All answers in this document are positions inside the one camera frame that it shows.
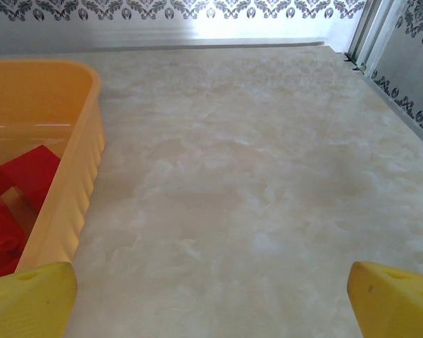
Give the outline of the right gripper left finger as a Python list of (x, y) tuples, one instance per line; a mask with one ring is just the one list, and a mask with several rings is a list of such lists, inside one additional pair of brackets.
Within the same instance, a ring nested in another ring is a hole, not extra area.
[(0, 337), (62, 337), (77, 290), (69, 262), (0, 277)]

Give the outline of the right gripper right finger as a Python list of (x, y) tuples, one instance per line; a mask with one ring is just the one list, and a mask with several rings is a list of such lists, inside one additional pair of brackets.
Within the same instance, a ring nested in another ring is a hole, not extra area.
[(423, 274), (359, 261), (347, 293), (363, 337), (423, 337)]

